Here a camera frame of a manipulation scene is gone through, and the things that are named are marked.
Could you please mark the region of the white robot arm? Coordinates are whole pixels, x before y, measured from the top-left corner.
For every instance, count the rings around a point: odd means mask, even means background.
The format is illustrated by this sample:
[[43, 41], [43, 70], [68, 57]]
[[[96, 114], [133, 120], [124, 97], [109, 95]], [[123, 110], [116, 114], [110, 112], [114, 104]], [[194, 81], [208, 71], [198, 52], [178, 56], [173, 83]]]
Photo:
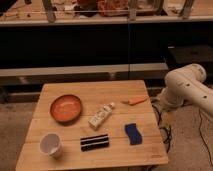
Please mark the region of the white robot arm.
[[213, 117], [213, 89], [203, 84], [205, 79], [206, 70], [196, 63], [169, 71], [164, 78], [166, 87], [160, 93], [161, 106], [172, 110], [188, 100]]

